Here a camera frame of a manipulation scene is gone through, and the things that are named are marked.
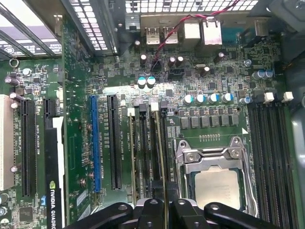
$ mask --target blue pci express slot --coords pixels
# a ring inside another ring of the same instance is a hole
[[[99,118],[97,97],[90,96],[91,102],[91,120],[92,120],[92,148],[93,148],[93,166],[94,166],[94,191],[101,190],[101,154],[99,142]]]

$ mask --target red wire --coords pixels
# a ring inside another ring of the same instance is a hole
[[[220,13],[226,12],[226,11],[228,11],[228,9],[230,9],[231,7],[234,7],[239,1],[240,1],[240,0],[234,0],[234,2],[233,2],[232,5],[227,6],[227,7],[224,8],[223,10],[215,11],[215,12],[211,13],[211,15],[218,15],[218,14],[220,14]],[[195,14],[194,16],[197,17],[197,18],[206,19],[206,16],[201,15],[201,14]],[[159,54],[160,50],[161,50],[161,49],[164,47],[164,45],[166,44],[166,40],[167,40],[174,32],[176,32],[176,31],[178,30],[178,28],[179,28],[179,26],[180,26],[180,24],[181,24],[182,22],[184,22],[185,20],[190,19],[190,18],[193,18],[193,17],[192,17],[192,16],[187,16],[187,17],[182,18],[182,19],[179,21],[179,23],[175,26],[175,28],[174,28],[172,31],[170,31],[170,32],[168,33],[168,35],[166,36],[166,38],[164,39],[164,41],[159,45],[159,47],[158,47],[158,49],[157,49],[157,52],[156,52],[156,54],[155,54],[155,59],[154,59],[155,61],[158,60],[158,54]]]

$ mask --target pci slot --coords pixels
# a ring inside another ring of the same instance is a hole
[[[107,101],[112,189],[120,190],[122,187],[122,156],[119,129],[120,123],[118,115],[118,98],[116,95],[109,95],[107,96]]]
[[[36,125],[33,100],[21,101],[20,119],[22,196],[33,197],[36,193]]]
[[[152,197],[152,188],[150,182],[150,152],[148,148],[148,133],[147,133],[147,110],[145,104],[140,104],[140,142],[141,142],[141,153],[142,153],[142,172],[145,183],[145,198]]]
[[[282,228],[298,228],[285,107],[249,108],[260,218]]]
[[[99,141],[99,116],[97,97],[90,96],[91,102],[91,123],[92,123],[92,152],[93,152],[93,167],[94,167],[94,191],[101,190],[101,154]]]

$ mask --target motherboard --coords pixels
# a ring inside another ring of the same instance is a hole
[[[275,67],[276,37],[210,54],[166,50],[157,61],[145,45],[92,58],[63,23],[62,60],[0,63],[14,139],[1,229],[63,228],[143,198],[217,201],[298,227],[291,97]]]

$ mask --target screw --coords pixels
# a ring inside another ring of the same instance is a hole
[[[245,60],[244,61],[244,65],[246,66],[246,67],[251,67],[251,65],[252,65],[252,61],[251,60]]]

